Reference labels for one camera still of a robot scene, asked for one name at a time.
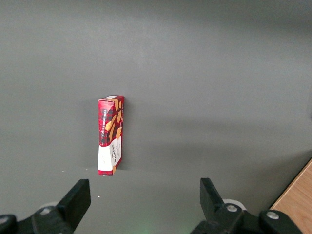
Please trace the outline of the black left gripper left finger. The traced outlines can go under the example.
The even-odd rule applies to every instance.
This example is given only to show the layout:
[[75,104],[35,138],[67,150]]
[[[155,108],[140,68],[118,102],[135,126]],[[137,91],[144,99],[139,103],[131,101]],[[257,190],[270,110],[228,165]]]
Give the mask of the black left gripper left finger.
[[45,206],[32,215],[34,233],[73,234],[90,204],[90,182],[80,179],[57,205]]

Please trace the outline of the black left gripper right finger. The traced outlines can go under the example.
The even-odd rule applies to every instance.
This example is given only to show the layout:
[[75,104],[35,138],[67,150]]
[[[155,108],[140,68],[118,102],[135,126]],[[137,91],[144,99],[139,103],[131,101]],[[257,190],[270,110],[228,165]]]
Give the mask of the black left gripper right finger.
[[200,179],[200,205],[205,220],[195,227],[196,234],[235,234],[243,223],[243,210],[225,203],[209,178]]

